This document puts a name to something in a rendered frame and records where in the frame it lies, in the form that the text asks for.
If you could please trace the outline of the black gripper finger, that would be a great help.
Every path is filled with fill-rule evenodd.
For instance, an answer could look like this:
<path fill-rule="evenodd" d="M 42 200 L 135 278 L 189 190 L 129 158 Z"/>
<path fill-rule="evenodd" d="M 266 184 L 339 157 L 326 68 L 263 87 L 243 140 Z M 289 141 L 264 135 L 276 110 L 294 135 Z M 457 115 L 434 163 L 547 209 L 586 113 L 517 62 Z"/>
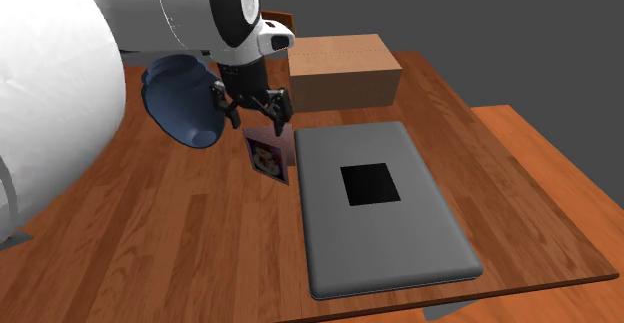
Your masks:
<path fill-rule="evenodd" d="M 241 125 L 241 119 L 237 111 L 238 104 L 234 100 L 231 102 L 227 101 L 225 85 L 220 80 L 216 80 L 211 85 L 211 94 L 214 107 L 230 120 L 233 129 L 238 129 Z"/>
<path fill-rule="evenodd" d="M 273 122 L 275 136 L 280 137 L 285 125 L 293 116 L 289 92 L 285 87 L 281 87 L 276 90 L 267 90 L 266 95 L 268 97 L 266 103 L 256 97 L 253 98 L 253 102 L 256 109 Z"/>

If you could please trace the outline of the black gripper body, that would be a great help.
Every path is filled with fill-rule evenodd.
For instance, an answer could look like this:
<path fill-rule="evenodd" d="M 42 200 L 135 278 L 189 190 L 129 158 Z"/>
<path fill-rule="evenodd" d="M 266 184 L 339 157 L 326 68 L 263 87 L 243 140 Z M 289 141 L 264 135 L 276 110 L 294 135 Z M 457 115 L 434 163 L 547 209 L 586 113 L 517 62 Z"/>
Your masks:
<path fill-rule="evenodd" d="M 242 108 L 257 109 L 269 103 L 269 84 L 263 57 L 244 65 L 218 65 L 227 94 Z"/>

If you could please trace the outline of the dark blue bowl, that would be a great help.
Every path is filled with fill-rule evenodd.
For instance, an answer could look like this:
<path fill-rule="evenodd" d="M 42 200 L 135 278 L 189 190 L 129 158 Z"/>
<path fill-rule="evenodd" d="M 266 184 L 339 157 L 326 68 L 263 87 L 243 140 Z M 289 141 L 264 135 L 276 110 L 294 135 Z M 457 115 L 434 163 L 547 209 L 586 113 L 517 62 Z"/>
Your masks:
<path fill-rule="evenodd" d="M 196 57 L 170 55 L 148 65 L 141 97 L 147 113 L 166 134 L 187 147 L 209 148 L 225 127 L 225 116 L 213 102 L 211 86 L 216 80 Z"/>

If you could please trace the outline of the small purple picture box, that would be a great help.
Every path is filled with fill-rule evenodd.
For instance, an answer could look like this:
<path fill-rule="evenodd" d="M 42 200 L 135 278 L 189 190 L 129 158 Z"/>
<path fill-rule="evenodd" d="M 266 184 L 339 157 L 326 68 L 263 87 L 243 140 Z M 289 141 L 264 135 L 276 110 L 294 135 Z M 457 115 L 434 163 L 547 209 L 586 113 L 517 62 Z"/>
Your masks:
<path fill-rule="evenodd" d="M 286 124 L 280 136 L 273 126 L 246 127 L 243 137 L 252 169 L 288 185 L 288 168 L 296 165 L 292 125 Z"/>

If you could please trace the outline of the brown wooden chair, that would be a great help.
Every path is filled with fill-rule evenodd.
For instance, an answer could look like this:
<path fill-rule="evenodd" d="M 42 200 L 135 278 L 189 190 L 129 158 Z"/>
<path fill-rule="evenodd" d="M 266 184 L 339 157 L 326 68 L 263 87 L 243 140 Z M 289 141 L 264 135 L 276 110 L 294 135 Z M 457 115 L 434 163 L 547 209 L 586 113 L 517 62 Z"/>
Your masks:
<path fill-rule="evenodd" d="M 294 16 L 291 13 L 279 12 L 279 11 L 261 11 L 262 18 L 265 20 L 277 21 L 286 26 L 294 35 L 297 35 L 297 30 L 294 24 Z"/>

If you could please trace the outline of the brown cardboard box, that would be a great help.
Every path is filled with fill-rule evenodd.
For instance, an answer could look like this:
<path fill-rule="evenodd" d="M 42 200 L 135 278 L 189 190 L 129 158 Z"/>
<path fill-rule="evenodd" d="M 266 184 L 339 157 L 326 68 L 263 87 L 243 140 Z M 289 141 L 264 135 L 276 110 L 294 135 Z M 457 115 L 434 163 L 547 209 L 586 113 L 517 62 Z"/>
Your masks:
<path fill-rule="evenodd" d="M 402 75 L 377 34 L 299 37 L 288 67 L 296 113 L 391 106 Z"/>

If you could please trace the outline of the grey closed laptop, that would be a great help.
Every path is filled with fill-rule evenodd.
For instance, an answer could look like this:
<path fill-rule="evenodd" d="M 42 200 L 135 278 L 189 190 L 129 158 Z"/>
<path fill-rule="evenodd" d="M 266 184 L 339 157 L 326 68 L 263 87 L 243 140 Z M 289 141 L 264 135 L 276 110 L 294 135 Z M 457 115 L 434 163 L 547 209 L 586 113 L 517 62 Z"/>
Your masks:
<path fill-rule="evenodd" d="M 311 296 L 472 280 L 483 266 L 399 121 L 294 133 Z"/>

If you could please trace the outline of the brown wooden table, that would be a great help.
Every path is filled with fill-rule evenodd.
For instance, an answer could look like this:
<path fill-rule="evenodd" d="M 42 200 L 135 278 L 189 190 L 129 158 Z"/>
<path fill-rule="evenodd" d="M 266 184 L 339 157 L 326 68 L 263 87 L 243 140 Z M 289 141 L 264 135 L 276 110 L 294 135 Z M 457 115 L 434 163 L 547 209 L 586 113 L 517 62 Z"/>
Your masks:
<path fill-rule="evenodd" d="M 189 149 L 145 113 L 138 67 L 115 139 L 0 252 L 0 323 L 624 323 L 624 212 L 507 106 L 469 108 L 419 53 L 390 107 L 482 259 L 471 282 L 309 293 L 296 183 L 254 172 L 237 130 Z"/>

